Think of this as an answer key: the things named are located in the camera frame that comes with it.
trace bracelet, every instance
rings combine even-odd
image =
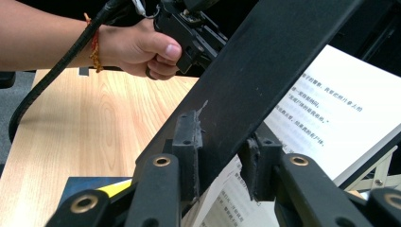
[[[88,16],[88,14],[83,13],[85,16],[86,23],[88,25],[91,24],[91,18]],[[99,29],[95,32],[94,38],[92,39],[92,54],[89,56],[91,60],[94,61],[94,68],[96,69],[96,72],[99,73],[100,71],[103,70],[103,66],[100,63],[100,58],[99,58]]]

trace white paper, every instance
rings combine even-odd
[[[248,189],[240,175],[240,162],[217,196],[200,227],[234,226],[265,227],[278,226],[273,211],[273,202],[251,201]]]
[[[183,218],[183,226],[200,226],[225,184],[233,175],[238,173],[240,169],[241,162],[236,155],[203,193],[200,197],[200,201],[195,204],[191,208],[191,211]]]
[[[265,122],[341,184],[400,131],[400,91],[401,78],[327,46]]]

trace wrist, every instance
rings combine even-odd
[[[117,41],[115,33],[119,28],[115,26],[101,26],[98,33],[99,58],[103,66],[118,66]]]

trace wooden surface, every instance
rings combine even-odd
[[[65,70],[21,121],[0,180],[0,226],[44,226],[70,176],[132,176],[138,154],[195,82]]]

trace gray floor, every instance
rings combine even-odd
[[[16,80],[11,88],[0,89],[0,164],[4,164],[9,156],[9,120],[17,106],[32,86],[34,73],[17,72]]]

